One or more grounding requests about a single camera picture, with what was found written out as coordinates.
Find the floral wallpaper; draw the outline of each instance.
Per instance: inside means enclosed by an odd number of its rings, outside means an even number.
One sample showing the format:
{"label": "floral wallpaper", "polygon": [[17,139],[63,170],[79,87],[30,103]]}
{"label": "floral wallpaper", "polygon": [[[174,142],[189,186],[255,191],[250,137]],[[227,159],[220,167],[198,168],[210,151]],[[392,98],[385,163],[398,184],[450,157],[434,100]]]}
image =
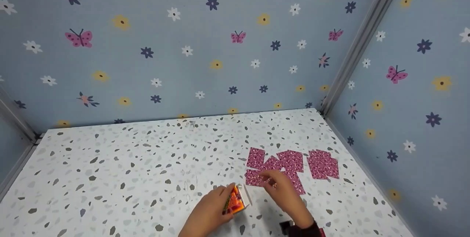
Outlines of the floral wallpaper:
{"label": "floral wallpaper", "polygon": [[373,0],[0,0],[36,131],[319,108]]}
{"label": "floral wallpaper", "polygon": [[468,0],[393,0],[330,119],[417,236],[467,236]]}

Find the white flower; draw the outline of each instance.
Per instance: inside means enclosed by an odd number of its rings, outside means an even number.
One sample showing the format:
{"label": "white flower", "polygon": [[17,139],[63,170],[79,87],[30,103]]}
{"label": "white flower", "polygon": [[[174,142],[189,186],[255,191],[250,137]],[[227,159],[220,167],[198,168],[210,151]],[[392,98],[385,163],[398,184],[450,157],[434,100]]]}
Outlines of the white flower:
{"label": "white flower", "polygon": [[406,142],[403,142],[403,145],[405,146],[405,150],[407,150],[408,152],[412,152],[412,151],[416,151],[416,145],[413,143],[413,142],[409,142],[408,140],[406,140]]}
{"label": "white flower", "polygon": [[40,49],[41,46],[39,44],[36,44],[33,40],[27,41],[27,43],[24,43],[23,45],[26,46],[26,50],[31,50],[35,54],[37,54],[37,52],[42,52],[42,50]]}
{"label": "white flower", "polygon": [[252,64],[251,66],[253,66],[253,68],[259,68],[260,67],[260,60],[258,59],[255,59],[254,61],[252,61]]}
{"label": "white flower", "polygon": [[364,61],[362,62],[365,68],[369,68],[370,65],[370,59],[364,58]]}
{"label": "white flower", "polygon": [[447,202],[445,202],[443,198],[439,198],[438,195],[436,195],[436,197],[431,197],[431,199],[433,199],[433,205],[436,206],[439,211],[442,211],[442,209],[447,209]]}
{"label": "white flower", "polygon": [[15,5],[8,3],[7,0],[0,0],[0,10],[5,10],[8,15],[16,13],[17,11],[13,8]]}
{"label": "white flower", "polygon": [[460,36],[462,36],[462,43],[465,41],[470,43],[470,29],[465,27],[465,30],[463,33],[460,33]]}
{"label": "white flower", "polygon": [[305,42],[305,40],[300,40],[297,42],[297,47],[299,47],[299,50],[304,49],[306,45],[307,43]]}
{"label": "white flower", "polygon": [[352,90],[354,88],[354,81],[349,80],[348,82],[348,88]]}
{"label": "white flower", "polygon": [[385,32],[384,31],[381,31],[381,32],[377,31],[376,37],[377,37],[377,41],[382,41],[383,38],[385,38]]}
{"label": "white flower", "polygon": [[297,66],[296,66],[296,65],[291,66],[291,67],[289,68],[289,72],[290,72],[291,74],[297,73]]}
{"label": "white flower", "polygon": [[49,84],[50,86],[57,85],[57,83],[55,82],[55,79],[52,78],[51,76],[41,77],[40,80],[42,80],[42,83]]}
{"label": "white flower", "polygon": [[182,53],[184,53],[186,55],[186,57],[188,57],[189,55],[193,55],[193,49],[191,49],[190,46],[185,46],[185,47],[181,48],[181,50],[183,50]]}
{"label": "white flower", "polygon": [[173,18],[173,21],[180,20],[181,12],[179,12],[177,8],[172,7],[171,10],[166,11],[168,11],[168,16]]}
{"label": "white flower", "polygon": [[158,78],[154,78],[153,80],[150,80],[150,82],[151,82],[152,85],[154,85],[156,88],[162,86],[162,81],[159,80]]}
{"label": "white flower", "polygon": [[299,14],[299,10],[300,10],[299,4],[295,3],[294,5],[290,7],[289,12],[292,13],[292,16],[294,16],[296,14]]}
{"label": "white flower", "polygon": [[202,92],[202,91],[196,92],[196,98],[199,98],[199,99],[204,98],[204,95],[205,95],[205,94],[204,94],[204,92]]}

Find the pink glitter paper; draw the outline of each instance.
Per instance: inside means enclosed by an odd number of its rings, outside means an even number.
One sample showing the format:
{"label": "pink glitter paper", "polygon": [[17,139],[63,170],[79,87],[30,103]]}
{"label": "pink glitter paper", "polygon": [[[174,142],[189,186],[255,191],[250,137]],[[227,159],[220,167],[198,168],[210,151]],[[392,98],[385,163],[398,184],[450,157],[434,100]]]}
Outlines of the pink glitter paper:
{"label": "pink glitter paper", "polygon": [[263,170],[264,168],[264,155],[265,151],[258,148],[250,148],[248,155],[247,167]]}
{"label": "pink glitter paper", "polygon": [[260,177],[260,172],[261,170],[253,170],[253,169],[248,169],[245,172],[245,177],[246,177],[246,182],[245,184],[250,185],[250,186],[257,186],[261,187],[263,184],[263,180]]}
{"label": "pink glitter paper", "polygon": [[286,170],[293,170],[296,172],[304,172],[304,156],[301,152],[287,150],[278,152],[277,157],[282,162]]}
{"label": "pink glitter paper", "polygon": [[295,152],[292,150],[287,150],[284,152],[279,152],[278,160],[276,157],[271,156],[269,159],[264,162],[265,151],[258,148],[250,148],[250,153],[248,155],[248,160],[246,163],[247,167],[255,168],[248,169],[245,172],[246,184],[250,186],[261,187],[263,180],[259,176],[259,173],[263,170],[281,170],[283,167],[286,171],[283,173],[289,177],[292,185],[296,189],[299,195],[305,194],[304,187],[302,182],[297,175],[297,172],[304,171],[303,156],[300,152]]}
{"label": "pink glitter paper", "polygon": [[281,170],[283,163],[280,160],[277,160],[276,157],[271,156],[264,164],[264,170]]}
{"label": "pink glitter paper", "polygon": [[314,179],[328,179],[334,177],[339,179],[338,160],[331,154],[322,150],[309,151],[307,163]]}
{"label": "pink glitter paper", "polygon": [[297,194],[304,195],[305,194],[304,186],[302,186],[302,182],[300,181],[300,178],[297,175],[297,172],[288,170],[283,173],[284,175],[289,177],[290,181],[292,182],[292,185],[297,191]]}

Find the wrist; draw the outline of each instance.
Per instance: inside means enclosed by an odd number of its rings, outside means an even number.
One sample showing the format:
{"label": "wrist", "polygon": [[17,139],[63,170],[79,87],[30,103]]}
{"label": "wrist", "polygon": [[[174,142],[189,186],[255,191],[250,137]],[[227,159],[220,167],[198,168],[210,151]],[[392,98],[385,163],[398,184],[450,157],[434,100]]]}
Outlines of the wrist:
{"label": "wrist", "polygon": [[188,227],[183,226],[178,237],[207,237],[207,234],[202,232],[200,229],[189,229]]}

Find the small box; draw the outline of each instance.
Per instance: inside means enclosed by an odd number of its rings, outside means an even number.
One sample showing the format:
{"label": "small box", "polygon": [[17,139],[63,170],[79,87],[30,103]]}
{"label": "small box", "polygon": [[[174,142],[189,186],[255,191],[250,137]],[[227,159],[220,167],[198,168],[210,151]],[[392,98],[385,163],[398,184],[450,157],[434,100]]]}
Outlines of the small box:
{"label": "small box", "polygon": [[225,203],[222,214],[236,214],[245,210],[250,205],[253,205],[252,199],[248,195],[246,187],[244,185],[236,185]]}

